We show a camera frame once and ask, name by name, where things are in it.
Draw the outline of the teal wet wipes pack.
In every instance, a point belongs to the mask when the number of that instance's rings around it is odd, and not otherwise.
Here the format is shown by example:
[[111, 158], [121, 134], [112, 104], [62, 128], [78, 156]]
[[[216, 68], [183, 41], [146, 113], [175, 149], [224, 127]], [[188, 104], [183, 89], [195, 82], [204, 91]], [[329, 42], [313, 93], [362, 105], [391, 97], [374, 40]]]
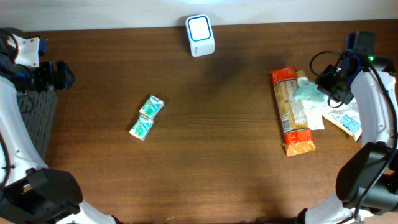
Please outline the teal wet wipes pack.
[[298, 88], [294, 91], [295, 100], [324, 102], [325, 94], [318, 90], [318, 85], [313, 82], [299, 81]]

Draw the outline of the white bamboo print tube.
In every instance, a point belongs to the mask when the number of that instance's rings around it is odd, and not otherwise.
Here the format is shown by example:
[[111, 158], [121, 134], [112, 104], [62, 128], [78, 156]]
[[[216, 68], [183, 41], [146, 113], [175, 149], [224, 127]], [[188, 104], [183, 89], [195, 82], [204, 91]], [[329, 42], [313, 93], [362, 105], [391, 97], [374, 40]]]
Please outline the white bamboo print tube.
[[[306, 76], [303, 70], [297, 71], [297, 84], [299, 87], [299, 81], [310, 82], [308, 77]], [[324, 102], [314, 102], [314, 101], [305, 101], [301, 100], [304, 105], [304, 112], [307, 117], [308, 126], [311, 130], [322, 130], [324, 129], [322, 113], [318, 108], [319, 104]]]

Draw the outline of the cream snack bag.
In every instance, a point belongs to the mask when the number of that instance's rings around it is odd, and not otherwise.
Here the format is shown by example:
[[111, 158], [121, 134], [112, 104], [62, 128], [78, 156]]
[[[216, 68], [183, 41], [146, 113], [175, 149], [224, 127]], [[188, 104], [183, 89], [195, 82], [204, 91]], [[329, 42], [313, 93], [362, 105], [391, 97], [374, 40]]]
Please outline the cream snack bag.
[[332, 108], [327, 101], [322, 103], [322, 116], [342, 129], [355, 141], [358, 141], [362, 135], [361, 122], [359, 117], [358, 104], [355, 98], [348, 105], [341, 105], [338, 108]]

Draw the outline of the orange spaghetti packet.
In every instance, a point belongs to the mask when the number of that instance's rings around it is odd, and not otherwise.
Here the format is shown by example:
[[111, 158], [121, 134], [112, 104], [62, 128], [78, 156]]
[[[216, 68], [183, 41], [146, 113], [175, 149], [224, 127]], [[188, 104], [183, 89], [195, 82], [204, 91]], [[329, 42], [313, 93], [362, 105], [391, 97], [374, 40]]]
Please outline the orange spaghetti packet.
[[315, 151], [312, 131], [302, 101], [294, 99], [298, 89], [298, 75], [295, 66], [269, 72], [282, 125], [284, 142], [282, 146], [288, 157]]

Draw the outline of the teal tissue pack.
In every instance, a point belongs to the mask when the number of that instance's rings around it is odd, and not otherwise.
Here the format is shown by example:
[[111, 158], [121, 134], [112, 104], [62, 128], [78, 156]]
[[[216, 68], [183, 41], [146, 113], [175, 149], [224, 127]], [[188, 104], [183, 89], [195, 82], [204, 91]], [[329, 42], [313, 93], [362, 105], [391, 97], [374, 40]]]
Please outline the teal tissue pack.
[[150, 119], [154, 119], [163, 106], [164, 102], [162, 100], [154, 95], [151, 95], [139, 112]]
[[152, 119], [143, 114], [140, 114], [137, 122], [130, 129], [129, 134], [143, 141], [147, 137], [153, 124], [154, 121]]

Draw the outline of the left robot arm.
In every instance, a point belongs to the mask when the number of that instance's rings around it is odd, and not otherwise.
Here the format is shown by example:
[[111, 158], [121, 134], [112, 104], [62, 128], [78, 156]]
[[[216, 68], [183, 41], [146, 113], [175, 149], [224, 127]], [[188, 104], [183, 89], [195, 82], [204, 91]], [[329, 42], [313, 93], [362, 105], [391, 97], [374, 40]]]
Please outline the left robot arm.
[[1, 28], [1, 218], [12, 223], [112, 223], [83, 198], [71, 173], [50, 169], [37, 152], [17, 97], [69, 90], [75, 74], [64, 61], [41, 62], [47, 41]]

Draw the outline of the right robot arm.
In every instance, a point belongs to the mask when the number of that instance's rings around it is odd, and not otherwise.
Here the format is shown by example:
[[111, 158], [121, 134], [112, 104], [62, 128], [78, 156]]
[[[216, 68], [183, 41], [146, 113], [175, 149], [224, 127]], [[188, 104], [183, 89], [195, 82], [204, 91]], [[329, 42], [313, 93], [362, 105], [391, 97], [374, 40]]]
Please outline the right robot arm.
[[317, 89], [329, 101], [342, 106], [356, 100], [362, 146], [340, 169], [335, 193], [302, 210], [293, 223], [364, 223], [397, 211], [396, 71], [374, 46], [373, 33], [352, 32], [336, 63], [317, 74]]

